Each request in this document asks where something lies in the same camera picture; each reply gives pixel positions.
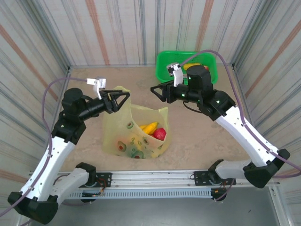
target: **green basket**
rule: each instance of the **green basket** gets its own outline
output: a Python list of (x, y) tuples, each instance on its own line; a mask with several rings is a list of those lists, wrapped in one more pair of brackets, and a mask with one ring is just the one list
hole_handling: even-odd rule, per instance
[[(173, 80), (173, 77), (170, 77), (167, 65), (171, 63), (182, 63), (184, 60), (188, 59), (190, 56), (196, 52), (187, 52), (187, 51), (162, 51), (158, 54), (157, 57), (157, 67), (156, 67), (156, 77), (160, 82), (167, 82)], [(218, 72), (216, 67), (215, 57), (211, 53), (202, 53), (192, 60), (189, 63), (200, 63), (202, 65), (208, 66), (211, 82), (214, 84), (218, 81)]]

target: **red apple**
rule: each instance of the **red apple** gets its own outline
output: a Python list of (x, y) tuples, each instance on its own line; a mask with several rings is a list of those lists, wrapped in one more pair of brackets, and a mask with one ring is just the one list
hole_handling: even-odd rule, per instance
[(166, 131), (163, 128), (156, 129), (156, 131), (153, 133), (154, 137), (158, 140), (164, 140), (166, 136)]

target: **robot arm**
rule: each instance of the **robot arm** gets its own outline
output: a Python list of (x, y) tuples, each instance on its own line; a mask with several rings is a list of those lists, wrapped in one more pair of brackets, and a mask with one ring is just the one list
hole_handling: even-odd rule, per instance
[(88, 79), (88, 84), (94, 85), (97, 98), (83, 95), (78, 88), (72, 88), (64, 93), (63, 111), (52, 131), (52, 152), (45, 152), (31, 178), (21, 188), (20, 192), (12, 192), (8, 202), (13, 205), (22, 199), (15, 210), (40, 223), (47, 224), (55, 216), (59, 205), (74, 190), (81, 185), (91, 186), (96, 180), (96, 168), (86, 163), (80, 163), (75, 170), (54, 185), (55, 178), (69, 153), (75, 148), (86, 129), (84, 121), (99, 116), (99, 113), (117, 112), (129, 98), (128, 92), (122, 90), (100, 90), (105, 87), (105, 79)]
[[(167, 101), (169, 104), (176, 100), (196, 103), (199, 112), (224, 127), (251, 158), (247, 161), (218, 160), (209, 168), (212, 181), (218, 184), (220, 179), (242, 178), (247, 179), (256, 187), (263, 188), (284, 162), (267, 152), (249, 133), (242, 124), (239, 108), (235, 102), (225, 92), (213, 89), (210, 72), (202, 65), (195, 65), (187, 69), (188, 85), (183, 83), (183, 73), (179, 64), (171, 64), (167, 66), (167, 69), (175, 79), (151, 87), (151, 92), (161, 101)], [(278, 150), (261, 136), (246, 119), (245, 122), (250, 130), (269, 147), (270, 152), (285, 159), (289, 158), (290, 154), (286, 149)]]

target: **tan floor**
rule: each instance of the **tan floor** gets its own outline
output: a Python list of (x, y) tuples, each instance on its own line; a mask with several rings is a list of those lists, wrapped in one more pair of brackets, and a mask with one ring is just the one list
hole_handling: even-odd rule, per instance
[[(219, 80), (215, 89), (227, 92), (233, 99), (233, 91), (226, 70), (219, 66)], [(162, 103), (149, 90), (159, 82), (154, 67), (88, 68), (74, 69), (76, 78), (107, 78), (107, 88), (121, 85), (131, 91), (133, 104), (152, 109), (169, 108), (169, 122), (173, 141), (170, 147), (156, 159), (130, 159), (102, 152), (102, 116), (86, 121), (87, 129), (76, 149), (68, 156), (62, 171), (71, 171), (80, 162), (96, 166), (97, 170), (187, 170), (206, 169), (217, 159), (237, 161), (248, 159), (246, 152), (234, 138), (207, 116), (187, 110), (181, 101)], [(92, 86), (70, 81), (68, 88), (78, 87), (85, 95), (94, 98)]]

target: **yellow plastic bag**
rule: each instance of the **yellow plastic bag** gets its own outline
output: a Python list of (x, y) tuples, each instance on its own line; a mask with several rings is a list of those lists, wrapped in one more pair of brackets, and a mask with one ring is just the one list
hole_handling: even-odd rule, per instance
[[(115, 89), (128, 91), (121, 86)], [(103, 150), (107, 153), (136, 159), (159, 157), (170, 145), (171, 134), (167, 121), (168, 108), (153, 110), (131, 104), (130, 98), (118, 112), (104, 114)], [(157, 121), (164, 128), (164, 141), (144, 133), (139, 126)]]

